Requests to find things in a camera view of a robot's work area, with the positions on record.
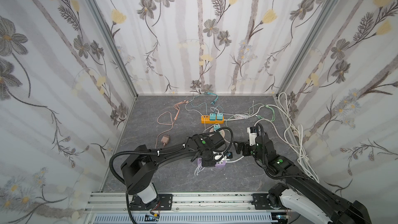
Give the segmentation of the purple power strip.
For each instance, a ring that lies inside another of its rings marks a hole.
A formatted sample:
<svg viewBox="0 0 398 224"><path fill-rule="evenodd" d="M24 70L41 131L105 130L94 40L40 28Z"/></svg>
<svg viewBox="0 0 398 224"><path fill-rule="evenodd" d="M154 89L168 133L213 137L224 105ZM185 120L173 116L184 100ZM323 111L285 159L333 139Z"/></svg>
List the purple power strip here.
<svg viewBox="0 0 398 224"><path fill-rule="evenodd" d="M197 164L198 164L198 166L202 166L202 159L201 158L197 159ZM221 161L217 162L214 167L215 168L222 168L222 167L225 167L226 164L227 164L226 160L221 160Z"/></svg>

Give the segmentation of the round pink power socket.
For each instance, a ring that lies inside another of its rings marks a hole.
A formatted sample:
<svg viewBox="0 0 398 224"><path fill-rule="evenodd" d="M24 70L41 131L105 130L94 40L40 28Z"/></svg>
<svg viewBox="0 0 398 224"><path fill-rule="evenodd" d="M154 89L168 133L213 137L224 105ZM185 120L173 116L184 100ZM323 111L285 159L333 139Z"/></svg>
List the round pink power socket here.
<svg viewBox="0 0 398 224"><path fill-rule="evenodd" d="M215 132L213 127L210 129L210 132ZM220 129L219 129L216 132L218 132L223 138L225 138L225 135L226 135L225 130L220 131Z"/></svg>

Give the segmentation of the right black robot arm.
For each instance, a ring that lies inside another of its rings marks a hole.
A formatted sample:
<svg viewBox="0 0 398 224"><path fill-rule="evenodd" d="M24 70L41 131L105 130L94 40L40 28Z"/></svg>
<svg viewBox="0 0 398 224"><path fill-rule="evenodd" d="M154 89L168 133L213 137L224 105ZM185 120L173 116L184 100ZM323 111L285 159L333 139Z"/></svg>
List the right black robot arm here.
<svg viewBox="0 0 398 224"><path fill-rule="evenodd" d="M265 174L277 180L266 198L271 208L288 208L314 224L370 224L367 208L359 201L350 202L331 192L306 175L290 159L279 155L272 140L257 123L249 128L247 142L235 142L237 153L251 156Z"/></svg>

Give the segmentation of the teal charger adapter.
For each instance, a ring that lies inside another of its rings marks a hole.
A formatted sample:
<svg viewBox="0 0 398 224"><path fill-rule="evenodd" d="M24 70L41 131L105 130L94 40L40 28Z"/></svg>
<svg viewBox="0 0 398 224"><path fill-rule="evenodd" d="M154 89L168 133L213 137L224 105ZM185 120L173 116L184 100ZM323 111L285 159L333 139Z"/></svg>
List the teal charger adapter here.
<svg viewBox="0 0 398 224"><path fill-rule="evenodd" d="M220 126L220 124L215 124L213 126L213 128L214 128L214 131L217 131L217 130L219 130L221 128L221 126Z"/></svg>
<svg viewBox="0 0 398 224"><path fill-rule="evenodd" d="M209 114L209 120L210 120L210 121L215 121L215 120L217 120L217 115L214 114L214 113Z"/></svg>
<svg viewBox="0 0 398 224"><path fill-rule="evenodd" d="M218 121L223 121L223 120L224 120L223 114L222 114L222 113L218 113L218 114L216 115L216 119L217 119Z"/></svg>

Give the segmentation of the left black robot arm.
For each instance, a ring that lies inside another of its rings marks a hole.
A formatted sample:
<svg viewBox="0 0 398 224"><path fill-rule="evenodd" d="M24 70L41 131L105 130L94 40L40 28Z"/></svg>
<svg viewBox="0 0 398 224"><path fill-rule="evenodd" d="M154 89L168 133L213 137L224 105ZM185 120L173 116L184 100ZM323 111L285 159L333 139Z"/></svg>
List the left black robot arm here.
<svg viewBox="0 0 398 224"><path fill-rule="evenodd" d="M133 151L121 151L109 160L112 175L125 185L126 205L132 223L136 223L129 196L138 196L145 209L153 211L161 205L161 198L152 183L155 172L169 163L183 159L201 160L204 168L215 167L230 151L234 141L228 127L189 136L179 145L149 149L141 145Z"/></svg>

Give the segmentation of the pink charger adapter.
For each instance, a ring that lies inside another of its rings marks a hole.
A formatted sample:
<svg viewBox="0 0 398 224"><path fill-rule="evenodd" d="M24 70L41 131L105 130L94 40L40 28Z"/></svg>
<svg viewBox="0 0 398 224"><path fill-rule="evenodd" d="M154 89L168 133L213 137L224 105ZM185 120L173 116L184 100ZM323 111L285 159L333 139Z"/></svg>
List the pink charger adapter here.
<svg viewBox="0 0 398 224"><path fill-rule="evenodd" d="M170 142L170 136L169 135L163 135L161 139L161 143L163 146L166 146Z"/></svg>

